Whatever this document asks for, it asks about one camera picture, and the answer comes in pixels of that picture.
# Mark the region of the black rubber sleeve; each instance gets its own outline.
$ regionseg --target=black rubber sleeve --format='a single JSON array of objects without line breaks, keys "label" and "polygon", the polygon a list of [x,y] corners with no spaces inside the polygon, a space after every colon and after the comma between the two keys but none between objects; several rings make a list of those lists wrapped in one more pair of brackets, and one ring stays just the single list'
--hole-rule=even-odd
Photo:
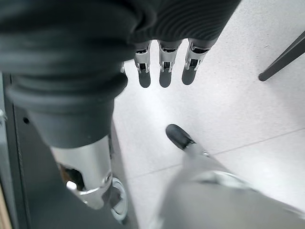
[{"label": "black rubber sleeve", "polygon": [[0,3],[0,69],[14,75],[9,96],[48,145],[80,147],[110,132],[114,98],[127,85],[121,64],[135,53],[128,39],[154,15],[149,2],[135,0]]}]

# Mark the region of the black fingertip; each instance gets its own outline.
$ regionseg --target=black fingertip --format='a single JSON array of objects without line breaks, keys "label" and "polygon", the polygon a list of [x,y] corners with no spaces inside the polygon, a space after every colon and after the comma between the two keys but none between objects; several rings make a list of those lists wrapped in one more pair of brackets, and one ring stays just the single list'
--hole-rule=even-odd
[{"label": "black fingertip", "polygon": [[183,150],[187,145],[193,142],[189,134],[175,124],[168,125],[165,132],[170,141],[179,149]]},{"label": "black fingertip", "polygon": [[161,87],[168,87],[171,84],[171,80],[172,73],[167,72],[167,70],[164,70],[164,72],[160,72],[159,82]]},{"label": "black fingertip", "polygon": [[149,87],[149,85],[151,85],[151,75],[150,73],[146,73],[145,70],[141,71],[141,73],[139,73],[139,81],[140,81],[140,85],[144,88]]},{"label": "black fingertip", "polygon": [[196,72],[197,71],[194,71],[194,68],[192,68],[192,67],[190,67],[189,70],[184,68],[183,73],[182,73],[182,82],[185,85],[190,85],[195,79]]}]

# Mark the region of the robotic finger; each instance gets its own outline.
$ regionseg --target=robotic finger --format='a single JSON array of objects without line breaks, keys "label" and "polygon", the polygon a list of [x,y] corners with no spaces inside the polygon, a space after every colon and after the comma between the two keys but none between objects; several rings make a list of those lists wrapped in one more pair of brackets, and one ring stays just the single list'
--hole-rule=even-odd
[{"label": "robotic finger", "polygon": [[185,66],[182,74],[182,82],[185,85],[190,85],[194,81],[196,71],[210,48],[203,41],[189,39],[189,47],[185,56]]},{"label": "robotic finger", "polygon": [[173,65],[177,56],[178,48],[182,40],[176,42],[158,41],[159,43],[159,64],[160,64],[160,85],[168,87],[171,83]]},{"label": "robotic finger", "polygon": [[150,61],[150,46],[152,41],[136,44],[136,53],[134,63],[139,73],[140,85],[144,88],[151,84],[151,76],[149,72]]}]

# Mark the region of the chrome metal cylinder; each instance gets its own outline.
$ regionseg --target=chrome metal cylinder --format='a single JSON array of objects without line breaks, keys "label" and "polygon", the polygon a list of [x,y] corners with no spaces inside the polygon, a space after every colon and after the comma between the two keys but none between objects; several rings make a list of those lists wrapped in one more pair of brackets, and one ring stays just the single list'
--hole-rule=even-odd
[{"label": "chrome metal cylinder", "polygon": [[102,196],[112,184],[108,136],[87,146],[51,151],[66,187],[89,207],[102,208]]}]

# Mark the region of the floor tile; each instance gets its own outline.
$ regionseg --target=floor tile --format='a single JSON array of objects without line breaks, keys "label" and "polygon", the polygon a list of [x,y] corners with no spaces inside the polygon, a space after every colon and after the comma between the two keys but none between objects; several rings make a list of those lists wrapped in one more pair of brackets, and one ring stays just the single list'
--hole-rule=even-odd
[{"label": "floor tile", "polygon": [[215,157],[266,195],[305,211],[305,130]]},{"label": "floor tile", "polygon": [[168,183],[180,169],[181,166],[174,166],[127,181],[140,229],[148,228]]}]

